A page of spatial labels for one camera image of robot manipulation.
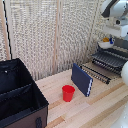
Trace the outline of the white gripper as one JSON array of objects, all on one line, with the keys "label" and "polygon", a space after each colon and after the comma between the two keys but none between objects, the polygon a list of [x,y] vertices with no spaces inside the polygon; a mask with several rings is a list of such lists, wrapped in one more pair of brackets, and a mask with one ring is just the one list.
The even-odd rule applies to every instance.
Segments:
[{"label": "white gripper", "polygon": [[[103,27],[103,31],[105,33],[111,34],[116,37],[125,37],[128,34],[128,25],[119,26],[119,25],[105,25]],[[114,39],[109,38],[110,44],[114,44]]]}]

